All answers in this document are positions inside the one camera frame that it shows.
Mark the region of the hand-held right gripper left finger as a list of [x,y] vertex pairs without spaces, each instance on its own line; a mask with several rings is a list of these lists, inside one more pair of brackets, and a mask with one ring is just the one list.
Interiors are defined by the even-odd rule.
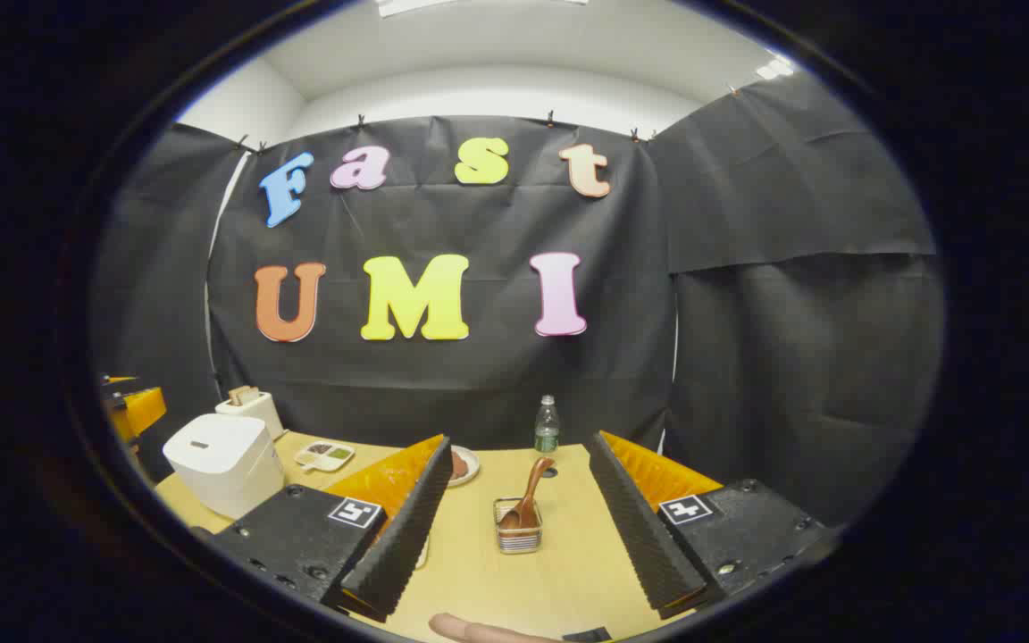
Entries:
[[397,609],[452,476],[436,435],[326,489],[289,484],[212,535],[276,590],[384,622]]

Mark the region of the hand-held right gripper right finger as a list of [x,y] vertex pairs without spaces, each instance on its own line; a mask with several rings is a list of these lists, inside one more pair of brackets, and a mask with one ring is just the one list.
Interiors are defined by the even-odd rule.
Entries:
[[765,483],[720,484],[601,431],[590,472],[647,602],[662,618],[768,582],[828,538],[828,528]]

